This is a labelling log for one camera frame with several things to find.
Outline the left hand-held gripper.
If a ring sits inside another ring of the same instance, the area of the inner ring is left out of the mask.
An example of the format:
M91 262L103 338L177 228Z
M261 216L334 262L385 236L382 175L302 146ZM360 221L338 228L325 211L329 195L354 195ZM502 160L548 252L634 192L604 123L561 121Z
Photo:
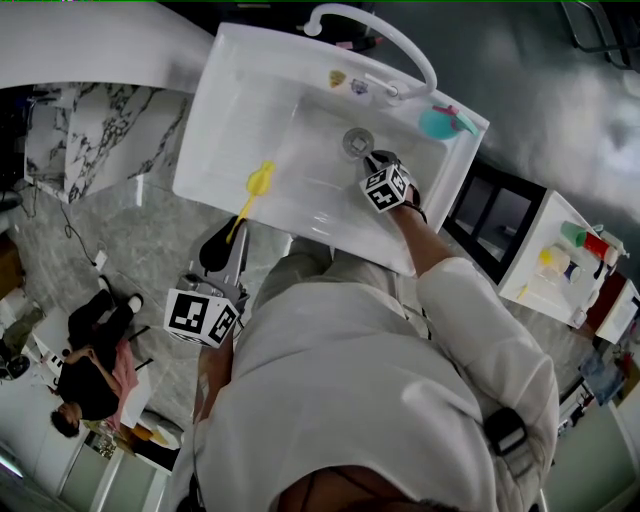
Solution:
M163 328L172 337L219 348L233 333L249 294L240 283L249 247L245 221L228 221L204 234L199 263L213 281L184 273L168 291Z

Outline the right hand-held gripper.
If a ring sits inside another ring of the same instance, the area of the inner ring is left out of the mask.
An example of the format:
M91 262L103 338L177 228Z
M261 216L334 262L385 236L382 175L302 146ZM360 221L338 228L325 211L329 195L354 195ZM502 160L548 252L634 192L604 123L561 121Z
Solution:
M365 179L360 187L376 212L386 212L406 201L409 175L395 153L373 150L363 159L363 166Z

